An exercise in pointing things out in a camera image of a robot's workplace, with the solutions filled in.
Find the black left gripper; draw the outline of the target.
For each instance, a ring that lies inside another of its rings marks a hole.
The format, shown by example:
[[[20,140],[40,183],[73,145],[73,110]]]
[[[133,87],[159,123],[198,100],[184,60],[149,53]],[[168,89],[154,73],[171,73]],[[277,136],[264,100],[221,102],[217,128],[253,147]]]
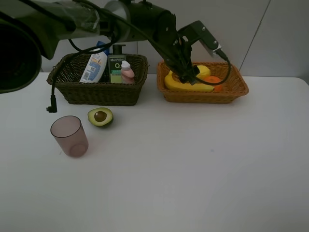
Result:
[[[167,66],[179,76],[183,84],[194,85],[197,83],[196,74],[200,73],[197,65],[193,65],[190,56],[187,55],[183,46],[183,39],[179,36],[159,36],[159,52]]]

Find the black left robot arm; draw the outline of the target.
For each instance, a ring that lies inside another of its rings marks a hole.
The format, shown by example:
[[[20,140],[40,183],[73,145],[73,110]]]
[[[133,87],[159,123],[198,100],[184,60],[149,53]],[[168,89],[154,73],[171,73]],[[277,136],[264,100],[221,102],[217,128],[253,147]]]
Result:
[[[103,8],[88,0],[3,0],[0,3],[0,91],[25,88],[42,58],[52,59],[61,40],[106,36],[111,43],[147,40],[185,81],[194,78],[191,46],[170,11],[148,1],[112,0]]]

